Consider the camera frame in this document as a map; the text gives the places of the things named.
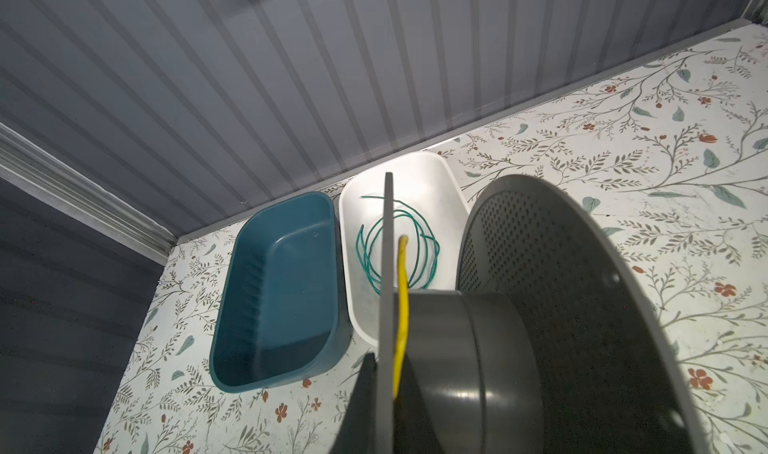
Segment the floral wallpaper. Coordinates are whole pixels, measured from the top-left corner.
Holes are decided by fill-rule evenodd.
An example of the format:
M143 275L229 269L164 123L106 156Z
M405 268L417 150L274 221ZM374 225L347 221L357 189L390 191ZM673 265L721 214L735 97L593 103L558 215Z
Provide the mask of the floral wallpaper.
M768 30L744 26L441 143L468 203L557 185L654 305L714 453L768 452ZM323 191L338 197L345 182ZM207 356L237 223L175 247L95 452L326 452L362 356L226 394Z

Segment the gray wall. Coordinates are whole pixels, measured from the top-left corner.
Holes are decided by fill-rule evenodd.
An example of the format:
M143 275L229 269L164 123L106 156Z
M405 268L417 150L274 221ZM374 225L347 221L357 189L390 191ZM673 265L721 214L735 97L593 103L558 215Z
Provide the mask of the gray wall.
M176 234L748 0L0 0L0 119Z
M162 269L0 180L0 451L92 452Z

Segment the perforated spool side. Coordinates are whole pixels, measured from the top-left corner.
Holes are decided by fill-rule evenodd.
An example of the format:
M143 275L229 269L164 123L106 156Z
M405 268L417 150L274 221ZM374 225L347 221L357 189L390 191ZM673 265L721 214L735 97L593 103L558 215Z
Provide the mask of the perforated spool side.
M542 381L544 451L692 452L665 420L674 393L610 258L570 205L545 194L481 197L457 282L468 295L503 292L520 313Z

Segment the white plastic basin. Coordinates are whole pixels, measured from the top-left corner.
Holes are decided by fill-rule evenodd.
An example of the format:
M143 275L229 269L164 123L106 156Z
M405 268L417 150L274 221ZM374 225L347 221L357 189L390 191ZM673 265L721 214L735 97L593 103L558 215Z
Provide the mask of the white plastic basin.
M440 243L435 278L429 289L455 289L458 251L468 217L468 205L447 162L433 152L414 152L384 162L358 174L344 187L339 200L342 255L346 277L346 301L352 325L366 342L379 345L379 294L370 286L355 251L360 226L364 233L382 217L383 201L361 196L383 196L384 174L392 173L395 199L420 212ZM406 264L408 272L416 260L413 224L396 219L395 239L409 237ZM380 242L371 255L373 266L381 272Z

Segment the plastic basin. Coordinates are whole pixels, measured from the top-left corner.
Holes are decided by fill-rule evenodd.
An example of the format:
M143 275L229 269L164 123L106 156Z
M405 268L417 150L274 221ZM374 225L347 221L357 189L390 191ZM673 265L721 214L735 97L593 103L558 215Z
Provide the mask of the plastic basin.
M331 199L302 194L254 215L237 235L221 296L210 375L225 392L317 376L346 352Z
M438 268L429 289L456 288L458 253L469 215L468 205L448 163L433 152L407 153L361 172L346 184L339 199L339 218L347 305L355 331L374 346L379 345L379 294L370 286L360 266L355 243L360 226L365 225L367 232L381 218L383 209L381 200L360 197L383 195L387 172L392 172L395 199L419 211L440 242ZM401 234L413 236L413 227L408 220L396 219L395 239ZM371 261L380 270L379 245L374 248ZM416 242L408 242L408 272L415 259Z

